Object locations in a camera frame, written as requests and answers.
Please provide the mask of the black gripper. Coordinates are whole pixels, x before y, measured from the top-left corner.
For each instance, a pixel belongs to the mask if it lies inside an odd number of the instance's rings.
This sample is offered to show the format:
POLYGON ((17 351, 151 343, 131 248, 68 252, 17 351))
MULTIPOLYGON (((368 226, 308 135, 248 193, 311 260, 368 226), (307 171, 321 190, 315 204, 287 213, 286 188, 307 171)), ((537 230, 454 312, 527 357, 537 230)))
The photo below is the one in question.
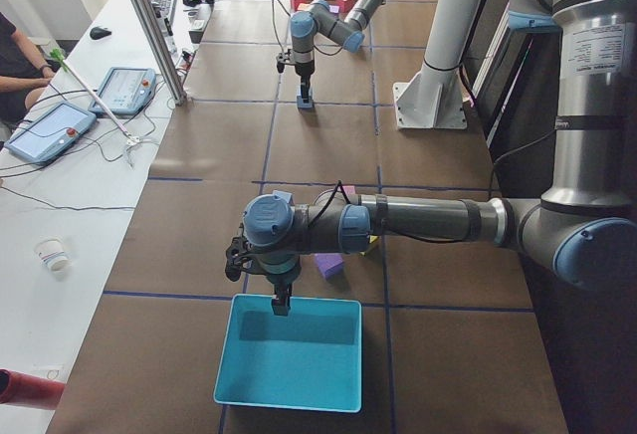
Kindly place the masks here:
POLYGON ((271 307, 275 316, 286 317, 291 309, 291 295, 293 283, 301 273, 301 263, 296 262, 288 271, 281 274, 269 274, 267 280, 274 287, 274 295, 271 299, 271 307))
POLYGON ((312 99, 311 76, 314 73, 314 62, 297 63, 297 75, 301 78, 298 88, 298 101, 312 99))

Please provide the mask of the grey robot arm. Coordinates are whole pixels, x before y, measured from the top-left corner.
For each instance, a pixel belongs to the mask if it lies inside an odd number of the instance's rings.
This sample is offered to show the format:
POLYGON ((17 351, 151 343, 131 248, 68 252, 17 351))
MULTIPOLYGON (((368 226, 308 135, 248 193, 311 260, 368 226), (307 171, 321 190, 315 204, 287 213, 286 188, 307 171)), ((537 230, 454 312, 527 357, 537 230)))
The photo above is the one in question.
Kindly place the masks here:
POLYGON ((329 12, 324 0, 314 0, 307 10, 297 11, 291 16, 290 32, 292 49, 290 62, 300 76, 297 107, 311 109, 314 106, 311 76, 315 71, 315 35, 320 33, 354 53, 361 46, 363 30, 368 26, 374 12, 387 0, 357 0, 344 19, 329 12))
MULTIPOLYGON (((350 52, 387 0, 358 0, 339 20, 322 0, 293 14, 292 49, 278 71, 294 64, 301 78, 298 106, 312 100, 317 33, 350 52)), ((451 128, 443 115, 453 72, 479 0, 439 0, 421 70, 393 89, 403 128, 451 128)), ((627 120, 636 114, 636 0, 510 0, 509 27, 561 30, 558 110, 552 185, 540 199, 440 200, 356 195, 339 181, 313 205, 292 194, 261 195, 244 209, 238 236, 226 250, 225 274, 262 275, 274 286, 275 315, 290 311, 300 255, 364 251, 371 235, 431 243, 490 241, 516 250, 585 290, 608 290, 636 278, 636 223, 622 192, 619 164, 627 120)))

